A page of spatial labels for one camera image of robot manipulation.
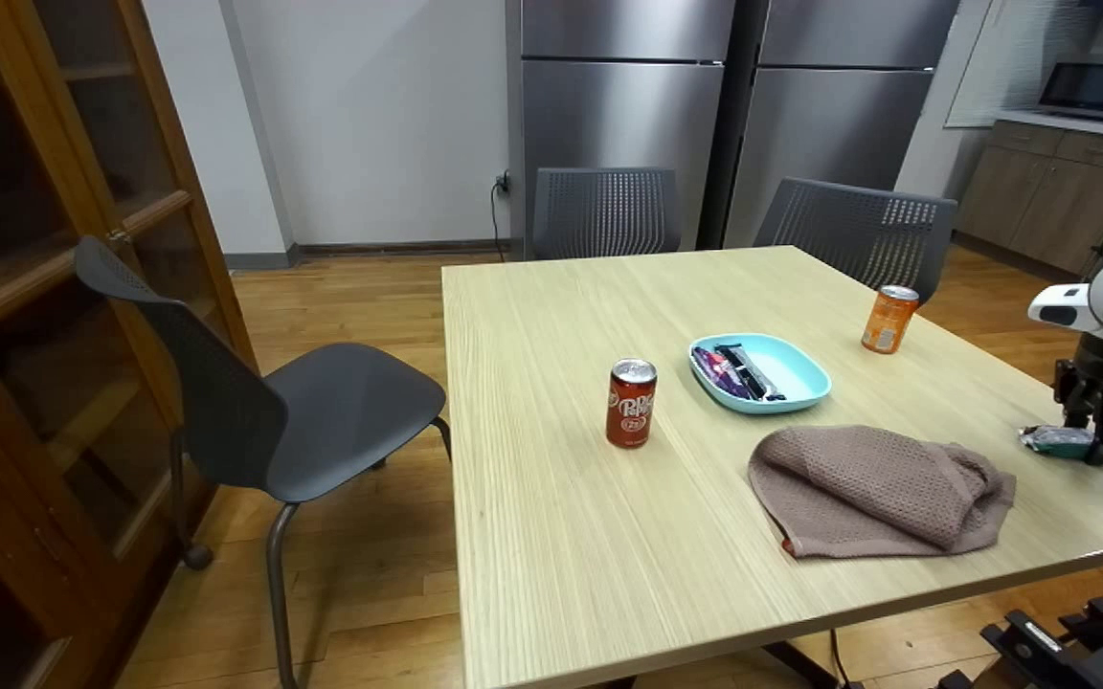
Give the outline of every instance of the stainless steel refrigerator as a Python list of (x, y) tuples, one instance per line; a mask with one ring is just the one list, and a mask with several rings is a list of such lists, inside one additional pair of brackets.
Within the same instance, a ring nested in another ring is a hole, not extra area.
[(747, 107), (721, 148), (722, 245), (751, 245), (780, 175), (894, 189), (959, 0), (766, 0)]
[(509, 234), (526, 254), (536, 170), (670, 170), (697, 245), (733, 0), (509, 0)]

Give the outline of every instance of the white wall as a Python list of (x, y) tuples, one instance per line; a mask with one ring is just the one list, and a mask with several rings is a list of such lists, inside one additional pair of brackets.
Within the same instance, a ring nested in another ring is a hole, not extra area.
[(502, 0), (222, 0), (296, 245), (489, 239)]
[(1029, 107), (1062, 54), (1082, 54), (1099, 10), (1071, 0), (961, 0), (895, 190), (959, 201), (999, 111)]
[(144, 0), (144, 14), (222, 254), (285, 258), (291, 241), (279, 230), (217, 0)]

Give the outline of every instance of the plate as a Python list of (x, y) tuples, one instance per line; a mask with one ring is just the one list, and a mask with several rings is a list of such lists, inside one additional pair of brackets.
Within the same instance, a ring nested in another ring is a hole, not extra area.
[[(721, 374), (728, 364), (734, 364), (734, 384), (743, 384), (747, 393), (728, 386), (728, 374)], [(762, 333), (721, 333), (693, 340), (689, 366), (711, 401), (751, 419), (812, 410), (832, 393), (832, 380), (812, 357)]]

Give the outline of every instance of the orange can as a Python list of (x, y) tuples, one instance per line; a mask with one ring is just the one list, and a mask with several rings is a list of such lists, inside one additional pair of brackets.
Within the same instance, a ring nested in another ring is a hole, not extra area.
[(614, 366), (604, 407), (604, 439), (638, 449), (652, 439), (659, 372), (647, 360), (622, 360)]
[(868, 305), (863, 346), (868, 352), (895, 352), (909, 329), (909, 317), (918, 310), (918, 291), (904, 282), (886, 282)]

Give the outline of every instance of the towel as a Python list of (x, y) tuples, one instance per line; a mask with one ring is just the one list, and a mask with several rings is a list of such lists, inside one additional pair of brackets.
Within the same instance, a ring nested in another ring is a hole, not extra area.
[(747, 483), (800, 559), (980, 553), (1016, 503), (983, 456), (868, 425), (768, 433)]

